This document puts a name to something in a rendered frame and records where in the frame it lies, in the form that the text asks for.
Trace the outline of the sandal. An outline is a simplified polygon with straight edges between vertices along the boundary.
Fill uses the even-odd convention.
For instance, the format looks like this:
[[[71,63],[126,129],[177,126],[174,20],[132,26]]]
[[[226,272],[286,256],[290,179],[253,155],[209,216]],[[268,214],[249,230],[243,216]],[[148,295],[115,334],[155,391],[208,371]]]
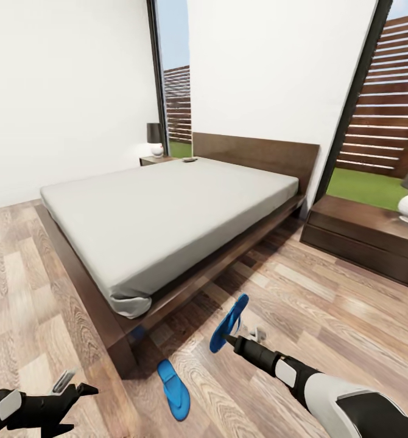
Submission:
[[[242,294],[233,305],[233,308],[230,310],[227,316],[219,324],[218,328],[216,328],[216,331],[211,337],[209,344],[209,349],[212,351],[212,353],[217,353],[228,342],[222,337],[222,333],[230,335],[237,320],[239,320],[239,328],[241,323],[240,315],[247,306],[248,301],[249,297],[246,294]]]
[[[157,371],[164,383],[164,392],[172,415],[176,420],[183,421],[188,416],[190,408],[190,396],[186,385],[167,359],[160,361]]]

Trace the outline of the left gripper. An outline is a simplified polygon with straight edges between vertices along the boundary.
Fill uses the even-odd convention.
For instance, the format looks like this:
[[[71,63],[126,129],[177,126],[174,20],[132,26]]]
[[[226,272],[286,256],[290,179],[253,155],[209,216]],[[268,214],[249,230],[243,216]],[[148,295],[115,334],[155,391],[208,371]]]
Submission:
[[[41,438],[54,438],[74,429],[74,424],[60,424],[72,405],[76,403],[80,396],[98,394],[98,389],[93,386],[80,383],[69,384],[61,395],[41,395],[42,408],[36,420],[29,428],[41,427]]]

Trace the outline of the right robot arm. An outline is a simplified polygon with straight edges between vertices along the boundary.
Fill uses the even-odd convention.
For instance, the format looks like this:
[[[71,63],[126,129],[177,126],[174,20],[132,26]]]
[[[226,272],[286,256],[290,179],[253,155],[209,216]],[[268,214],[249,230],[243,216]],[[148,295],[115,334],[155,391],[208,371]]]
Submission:
[[[258,327],[238,338],[222,333],[233,352],[278,378],[311,412],[329,438],[408,438],[408,415],[385,394],[349,383],[299,363],[296,358],[266,349],[266,332]]]

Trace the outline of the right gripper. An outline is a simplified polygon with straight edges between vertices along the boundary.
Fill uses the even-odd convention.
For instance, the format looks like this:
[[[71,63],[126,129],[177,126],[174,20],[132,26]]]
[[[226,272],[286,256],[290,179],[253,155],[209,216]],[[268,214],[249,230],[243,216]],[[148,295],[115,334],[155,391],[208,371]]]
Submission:
[[[236,338],[222,333],[222,337],[234,347],[233,352],[235,354],[242,356],[249,361],[249,363],[254,364],[260,369],[260,359],[263,351],[266,349],[265,346],[262,346],[254,340],[244,338],[243,336],[238,336],[238,338]]]

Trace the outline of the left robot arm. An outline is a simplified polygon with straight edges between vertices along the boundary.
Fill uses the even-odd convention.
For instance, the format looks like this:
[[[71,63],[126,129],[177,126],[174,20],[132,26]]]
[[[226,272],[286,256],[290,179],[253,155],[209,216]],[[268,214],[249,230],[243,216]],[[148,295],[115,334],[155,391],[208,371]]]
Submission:
[[[30,397],[16,389],[0,390],[0,430],[5,426],[8,431],[41,427],[41,438],[54,438],[74,429],[74,424],[60,422],[80,396],[99,393],[84,383],[78,387],[68,385],[76,372],[74,366],[65,369],[47,394],[39,397]]]

